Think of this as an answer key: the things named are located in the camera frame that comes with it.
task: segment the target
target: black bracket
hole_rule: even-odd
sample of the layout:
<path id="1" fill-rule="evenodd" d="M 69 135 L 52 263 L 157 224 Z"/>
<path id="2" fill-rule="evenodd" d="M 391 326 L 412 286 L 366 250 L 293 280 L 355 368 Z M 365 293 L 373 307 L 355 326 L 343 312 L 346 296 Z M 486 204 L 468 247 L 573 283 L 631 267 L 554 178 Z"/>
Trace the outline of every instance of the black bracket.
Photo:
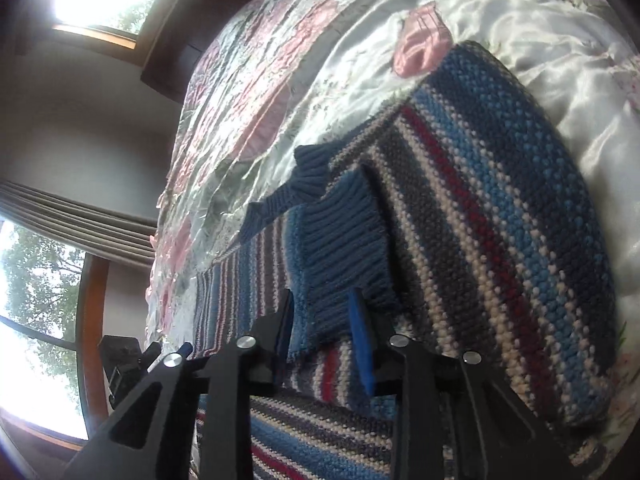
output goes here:
<path id="1" fill-rule="evenodd" d="M 186 480 L 201 394 L 209 401 L 200 480 L 252 480 L 249 396 L 274 393 L 292 322 L 287 291 L 277 312 L 217 354 L 188 360 L 188 345 L 166 355 L 73 458 L 63 480 Z"/>
<path id="2" fill-rule="evenodd" d="M 368 311 L 357 290 L 350 292 L 350 319 L 365 388 L 396 395 L 393 480 L 442 480 L 445 444 L 456 480 L 580 478 L 546 425 L 479 353 L 433 354 L 396 334 L 387 316 Z"/>
<path id="3" fill-rule="evenodd" d="M 158 358 L 162 345 L 153 342 L 142 352 L 135 337 L 105 335 L 98 345 L 102 368 L 109 380 L 109 403 L 115 410 L 147 374 L 147 369 Z"/>

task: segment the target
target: knitted sweater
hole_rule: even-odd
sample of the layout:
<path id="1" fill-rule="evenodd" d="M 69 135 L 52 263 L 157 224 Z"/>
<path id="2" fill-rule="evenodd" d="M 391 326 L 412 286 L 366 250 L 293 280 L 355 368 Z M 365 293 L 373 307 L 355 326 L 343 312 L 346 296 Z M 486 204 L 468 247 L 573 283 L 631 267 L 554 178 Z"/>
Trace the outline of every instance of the knitted sweater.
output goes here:
<path id="1" fill-rule="evenodd" d="M 279 200 L 274 195 L 270 203 Z M 296 306 L 290 357 L 315 350 L 350 333 L 347 292 L 354 286 L 372 308 L 398 309 L 385 225 L 359 170 L 348 171 L 319 200 L 277 217 L 198 276 L 195 351 L 217 351 L 248 332 L 256 317 L 277 309 L 285 288 Z"/>
<path id="2" fill-rule="evenodd" d="M 593 205 L 544 112 L 481 46 L 456 46 L 405 102 L 341 140 L 298 148 L 296 161 L 290 181 L 250 208 L 241 241 L 357 169 L 386 226 L 380 272 L 391 271 L 404 306 L 392 309 L 398 330 L 444 354 L 479 351 L 556 426 L 604 416 L 615 306 Z M 340 207 L 350 215 L 348 202 Z M 199 319 L 200 330 L 219 326 Z M 336 318 L 322 337 L 307 335 L 312 344 L 296 343 L 286 386 L 381 416 L 386 404 L 369 402 L 357 379 L 346 323 Z"/>

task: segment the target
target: wrinkled fabric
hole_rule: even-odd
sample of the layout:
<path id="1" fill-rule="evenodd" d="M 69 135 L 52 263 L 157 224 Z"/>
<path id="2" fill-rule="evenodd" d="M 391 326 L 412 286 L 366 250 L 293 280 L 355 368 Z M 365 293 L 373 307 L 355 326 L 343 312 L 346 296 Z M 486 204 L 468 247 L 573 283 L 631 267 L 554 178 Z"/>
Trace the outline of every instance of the wrinkled fabric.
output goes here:
<path id="1" fill-rule="evenodd" d="M 451 48 L 451 33 L 435 2 L 409 12 L 394 54 L 394 72 L 411 77 L 434 70 Z"/>
<path id="2" fill-rule="evenodd" d="M 274 90 L 270 99 L 258 111 L 228 157 L 252 160 L 269 149 L 287 113 L 290 97 L 289 86 L 285 81 Z"/>
<path id="3" fill-rule="evenodd" d="M 532 93 L 589 187 L 621 332 L 600 437 L 610 460 L 640 415 L 640 79 L 636 49 L 605 0 L 254 0 L 191 79 L 159 200 L 149 339 L 193 340 L 196 273 L 226 249 L 248 203 L 288 179 L 295 147 L 340 138 L 410 92 L 416 78 L 394 72 L 394 54 L 411 10 L 430 2 L 454 43 L 481 43 Z M 273 140 L 254 158 L 233 152 L 284 82 Z"/>

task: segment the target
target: metal screw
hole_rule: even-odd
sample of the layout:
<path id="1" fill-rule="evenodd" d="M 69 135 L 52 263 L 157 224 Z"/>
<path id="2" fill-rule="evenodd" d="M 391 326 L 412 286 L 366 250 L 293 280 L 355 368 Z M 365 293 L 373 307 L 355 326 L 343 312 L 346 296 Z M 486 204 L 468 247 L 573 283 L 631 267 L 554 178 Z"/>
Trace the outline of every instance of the metal screw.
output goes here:
<path id="1" fill-rule="evenodd" d="M 182 362 L 183 359 L 184 358 L 180 354 L 174 352 L 162 359 L 162 364 L 164 364 L 164 366 L 168 368 L 175 368 Z"/>
<path id="2" fill-rule="evenodd" d="M 462 355 L 462 360 L 468 365 L 477 365 L 482 361 L 482 356 L 478 352 L 470 350 Z"/>
<path id="3" fill-rule="evenodd" d="M 243 335 L 238 339 L 238 341 L 236 341 L 236 346 L 243 349 L 253 348 L 255 346 L 255 337 L 250 335 Z"/>
<path id="4" fill-rule="evenodd" d="M 396 348 L 404 348 L 409 344 L 409 338 L 402 334 L 395 334 L 389 338 L 389 344 Z"/>

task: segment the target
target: ribbed cuff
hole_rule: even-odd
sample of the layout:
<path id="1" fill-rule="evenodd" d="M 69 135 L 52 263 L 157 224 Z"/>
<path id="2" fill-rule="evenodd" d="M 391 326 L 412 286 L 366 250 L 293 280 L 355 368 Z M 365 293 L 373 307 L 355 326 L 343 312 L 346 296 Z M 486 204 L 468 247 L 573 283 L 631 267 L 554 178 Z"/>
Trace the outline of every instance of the ribbed cuff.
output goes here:
<path id="1" fill-rule="evenodd" d="M 289 180 L 261 202 L 248 205 L 238 243 L 246 243 L 292 207 L 318 200 L 326 189 L 328 163 L 335 149 L 332 144 L 297 147 Z"/>
<path id="2" fill-rule="evenodd" d="M 295 300 L 289 356 L 350 333 L 350 288 L 369 308 L 399 307 L 388 267 L 388 238 L 362 170 L 345 174 L 321 200 L 287 215 L 286 257 Z"/>

